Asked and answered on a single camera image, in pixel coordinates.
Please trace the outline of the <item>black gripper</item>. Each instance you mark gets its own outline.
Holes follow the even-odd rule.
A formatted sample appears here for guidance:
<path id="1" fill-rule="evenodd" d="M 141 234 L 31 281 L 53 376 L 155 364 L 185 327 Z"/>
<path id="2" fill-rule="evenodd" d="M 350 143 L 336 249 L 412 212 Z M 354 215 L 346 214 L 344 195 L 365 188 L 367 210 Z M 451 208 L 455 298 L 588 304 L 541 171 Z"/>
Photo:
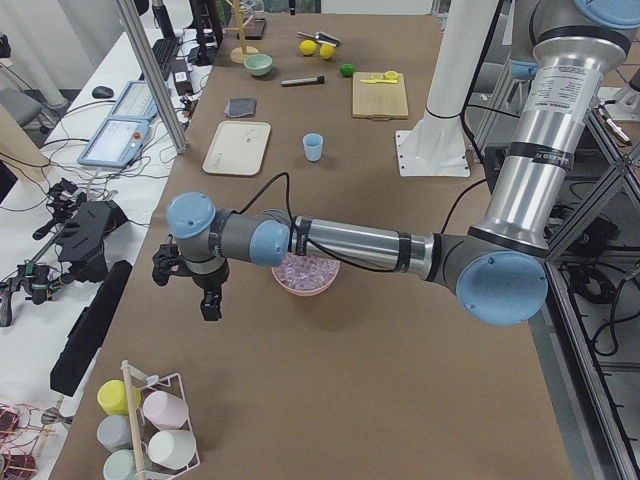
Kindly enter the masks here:
<path id="1" fill-rule="evenodd" d="M 230 273 L 228 260 L 223 257 L 212 257 L 199 262 L 186 260 L 185 265 L 194 283 L 204 290 L 200 303 L 203 319 L 219 321 L 222 318 L 220 289 Z"/>

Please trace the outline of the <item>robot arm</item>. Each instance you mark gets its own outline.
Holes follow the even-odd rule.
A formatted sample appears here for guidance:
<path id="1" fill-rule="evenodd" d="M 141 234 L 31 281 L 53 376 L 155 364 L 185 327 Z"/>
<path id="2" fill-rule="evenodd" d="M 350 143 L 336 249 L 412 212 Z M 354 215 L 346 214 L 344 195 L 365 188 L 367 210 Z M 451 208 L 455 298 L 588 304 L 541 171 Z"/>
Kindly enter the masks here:
<path id="1" fill-rule="evenodd" d="M 287 254 L 314 255 L 380 274 L 413 274 L 450 291 L 476 319 L 512 326 L 538 313 L 548 280 L 544 227 L 570 171 L 586 119 L 605 76 L 627 58 L 639 26 L 635 1 L 520 1 L 513 31 L 535 71 L 483 217 L 461 234 L 402 230 L 416 219 L 415 191 L 380 187 L 361 213 L 383 219 L 357 225 L 296 215 L 290 207 L 253 212 L 217 207 L 201 192 L 167 205 L 165 218 L 178 259 L 173 274 L 202 290 L 206 319 L 220 318 L 231 261 L 261 267 Z"/>

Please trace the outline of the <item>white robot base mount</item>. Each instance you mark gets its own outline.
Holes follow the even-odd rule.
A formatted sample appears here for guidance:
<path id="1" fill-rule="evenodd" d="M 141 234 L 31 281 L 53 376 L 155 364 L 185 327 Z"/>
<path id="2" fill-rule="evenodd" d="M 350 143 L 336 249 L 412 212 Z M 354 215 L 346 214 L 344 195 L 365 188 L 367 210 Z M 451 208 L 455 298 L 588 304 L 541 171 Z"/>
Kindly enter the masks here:
<path id="1" fill-rule="evenodd" d="M 487 34 L 500 11 L 497 0 L 456 0 L 450 4 L 425 113 L 412 129 L 396 132 L 401 176 L 470 175 L 462 113 Z"/>

